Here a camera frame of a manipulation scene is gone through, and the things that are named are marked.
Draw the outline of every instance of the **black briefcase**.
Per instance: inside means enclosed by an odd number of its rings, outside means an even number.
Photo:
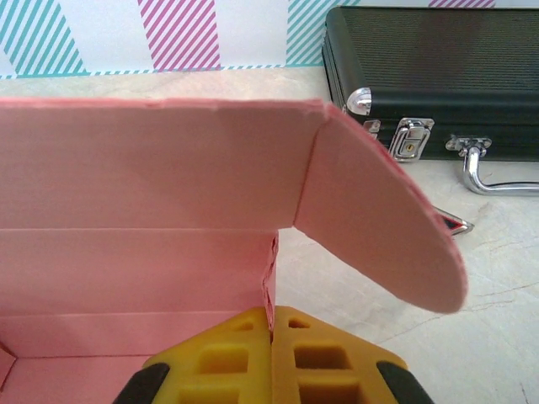
[[[332,100],[400,162],[539,161],[539,10],[338,7]]]

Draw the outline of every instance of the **beige countertop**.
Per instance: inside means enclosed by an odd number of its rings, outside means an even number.
[[[329,99],[321,67],[3,80],[0,96]],[[473,194],[462,162],[404,168],[434,205],[476,225],[456,236],[470,282],[463,310],[405,304],[295,230],[281,234],[278,304],[392,350],[437,403],[539,402],[539,198]],[[492,182],[539,180],[539,162],[481,169]]]

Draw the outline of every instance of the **teal diagonal stripes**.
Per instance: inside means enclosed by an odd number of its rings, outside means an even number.
[[[286,65],[322,65],[326,14],[335,6],[359,3],[360,0],[289,0]]]
[[[0,27],[18,77],[88,74],[57,0],[0,0]]]

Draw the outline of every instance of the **pink cardboard box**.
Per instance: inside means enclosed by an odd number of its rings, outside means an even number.
[[[395,296],[458,310],[427,199],[320,102],[0,101],[1,404],[112,402],[144,359],[275,300],[295,226]]]

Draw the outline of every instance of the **briefcase handle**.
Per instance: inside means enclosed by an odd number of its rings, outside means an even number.
[[[468,189],[480,195],[539,196],[539,182],[513,182],[486,184],[479,177],[479,161],[492,144],[488,138],[452,136],[446,149],[464,157],[463,181]]]

